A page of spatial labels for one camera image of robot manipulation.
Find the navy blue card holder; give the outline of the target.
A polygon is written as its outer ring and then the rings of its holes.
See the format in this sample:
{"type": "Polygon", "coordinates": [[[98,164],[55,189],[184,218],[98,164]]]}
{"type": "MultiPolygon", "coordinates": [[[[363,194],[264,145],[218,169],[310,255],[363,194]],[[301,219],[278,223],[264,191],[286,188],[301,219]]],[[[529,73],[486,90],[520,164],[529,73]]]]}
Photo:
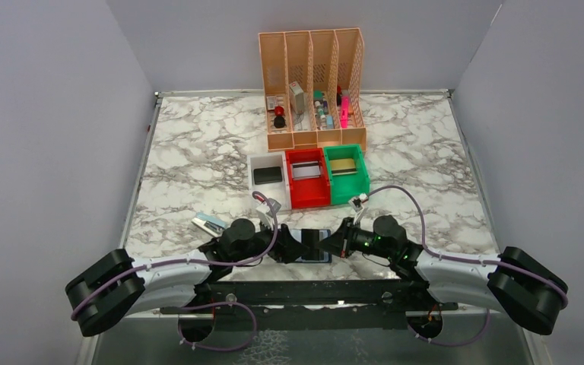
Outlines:
{"type": "Polygon", "coordinates": [[[296,241],[309,247],[309,251],[297,258],[295,263],[327,264],[332,262],[332,255],[319,248],[319,242],[331,235],[329,229],[292,229],[290,234],[296,241]]]}

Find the grey card from holder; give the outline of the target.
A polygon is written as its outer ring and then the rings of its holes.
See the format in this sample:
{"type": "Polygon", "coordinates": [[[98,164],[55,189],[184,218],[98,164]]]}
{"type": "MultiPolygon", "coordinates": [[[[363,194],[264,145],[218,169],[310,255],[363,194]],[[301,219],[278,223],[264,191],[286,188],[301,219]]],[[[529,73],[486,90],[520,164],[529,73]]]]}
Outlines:
{"type": "Polygon", "coordinates": [[[318,262],[322,259],[323,254],[318,248],[320,241],[320,230],[302,229],[301,242],[307,247],[307,251],[301,256],[305,262],[318,262]]]}

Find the black card from holder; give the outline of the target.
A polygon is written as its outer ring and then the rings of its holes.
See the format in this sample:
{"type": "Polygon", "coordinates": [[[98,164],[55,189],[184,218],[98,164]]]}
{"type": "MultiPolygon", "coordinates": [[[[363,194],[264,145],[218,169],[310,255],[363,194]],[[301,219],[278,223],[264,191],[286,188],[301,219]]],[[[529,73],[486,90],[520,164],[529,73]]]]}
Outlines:
{"type": "Polygon", "coordinates": [[[252,181],[254,185],[264,185],[269,183],[280,183],[284,180],[282,168],[260,167],[252,171],[252,181]]]}

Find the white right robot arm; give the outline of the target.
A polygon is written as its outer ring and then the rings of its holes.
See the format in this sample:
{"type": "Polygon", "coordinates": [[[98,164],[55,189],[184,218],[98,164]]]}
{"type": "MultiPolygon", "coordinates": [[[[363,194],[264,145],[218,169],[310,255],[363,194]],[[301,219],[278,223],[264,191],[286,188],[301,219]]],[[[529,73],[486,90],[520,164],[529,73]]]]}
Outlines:
{"type": "Polygon", "coordinates": [[[567,307],[567,284],[526,251],[508,246],[500,254],[467,255],[428,252],[410,239],[390,215],[365,230],[345,218],[319,248],[347,258],[354,252],[387,259],[404,281],[410,303],[427,309],[437,303],[464,303],[508,315],[517,325],[550,335],[567,307]]]}

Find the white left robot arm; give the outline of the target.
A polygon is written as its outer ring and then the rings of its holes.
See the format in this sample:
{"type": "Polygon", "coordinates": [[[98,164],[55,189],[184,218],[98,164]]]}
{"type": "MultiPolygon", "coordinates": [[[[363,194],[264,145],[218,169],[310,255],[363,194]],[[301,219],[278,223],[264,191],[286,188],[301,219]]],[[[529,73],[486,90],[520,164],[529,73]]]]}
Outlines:
{"type": "Polygon", "coordinates": [[[291,229],[240,218],[220,236],[184,255],[133,259],[114,249],[65,287],[71,320],[85,337],[111,329],[127,315],[170,306],[199,312],[208,305],[201,285],[219,281],[237,266],[269,256],[290,263],[318,248],[327,230],[291,229]]]}

